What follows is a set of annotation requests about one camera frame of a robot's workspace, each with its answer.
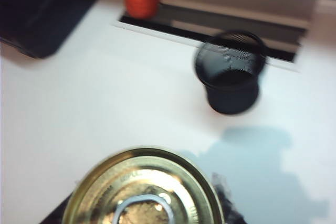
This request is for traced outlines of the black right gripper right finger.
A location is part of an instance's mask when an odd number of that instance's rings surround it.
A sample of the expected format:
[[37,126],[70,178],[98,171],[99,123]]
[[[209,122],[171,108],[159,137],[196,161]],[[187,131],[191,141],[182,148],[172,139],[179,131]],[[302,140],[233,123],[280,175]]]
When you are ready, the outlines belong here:
[[218,173],[212,173],[212,185],[217,193],[224,215],[224,223],[247,224],[244,216],[237,210],[232,199],[232,192],[225,177]]

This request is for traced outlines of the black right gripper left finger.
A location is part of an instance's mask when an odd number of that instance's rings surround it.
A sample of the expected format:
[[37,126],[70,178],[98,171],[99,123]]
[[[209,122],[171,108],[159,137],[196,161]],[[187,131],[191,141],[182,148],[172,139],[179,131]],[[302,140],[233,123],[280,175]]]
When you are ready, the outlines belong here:
[[61,224],[62,218],[71,195],[64,199],[51,213],[49,213],[40,224]]

